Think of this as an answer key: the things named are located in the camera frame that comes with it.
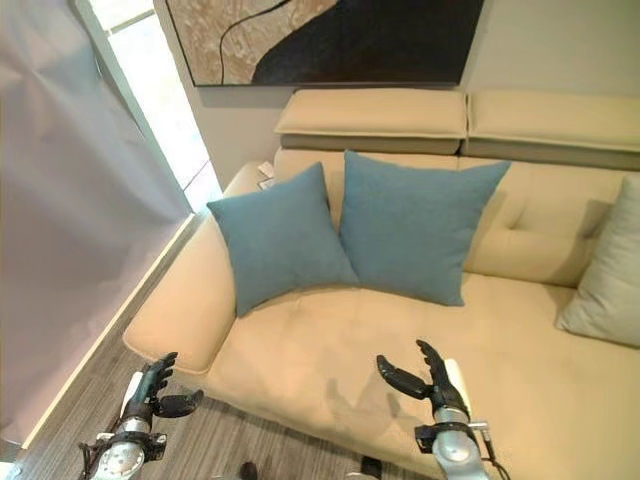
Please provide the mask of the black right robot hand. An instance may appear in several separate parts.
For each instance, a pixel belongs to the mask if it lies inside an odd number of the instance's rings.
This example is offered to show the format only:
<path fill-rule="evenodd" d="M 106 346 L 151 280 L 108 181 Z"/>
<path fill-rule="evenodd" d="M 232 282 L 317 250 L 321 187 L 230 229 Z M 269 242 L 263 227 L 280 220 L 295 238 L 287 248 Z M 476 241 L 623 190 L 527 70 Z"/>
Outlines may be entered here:
<path fill-rule="evenodd" d="M 443 408 L 452 408 L 463 412 L 468 418 L 471 413 L 461 392 L 452 383 L 446 370 L 445 361 L 437 350 L 426 341 L 417 339 L 416 345 L 424 356 L 432 380 L 427 384 L 410 372 L 394 366 L 382 354 L 376 356 L 376 366 L 383 380 L 395 390 L 417 400 L 428 399 L 432 413 Z"/>

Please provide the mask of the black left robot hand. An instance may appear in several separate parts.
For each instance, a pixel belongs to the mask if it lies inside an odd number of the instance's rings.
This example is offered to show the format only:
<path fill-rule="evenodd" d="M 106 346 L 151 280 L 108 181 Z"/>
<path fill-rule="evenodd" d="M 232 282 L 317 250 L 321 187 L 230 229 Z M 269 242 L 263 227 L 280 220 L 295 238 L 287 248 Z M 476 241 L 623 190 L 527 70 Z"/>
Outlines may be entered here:
<path fill-rule="evenodd" d="M 170 352 L 146 367 L 133 395 L 124 404 L 120 417 L 122 422 L 138 417 L 151 425 L 153 417 L 180 418 L 198 409 L 204 399 L 202 390 L 183 395 L 158 396 L 168 386 L 177 357 L 177 352 Z"/>

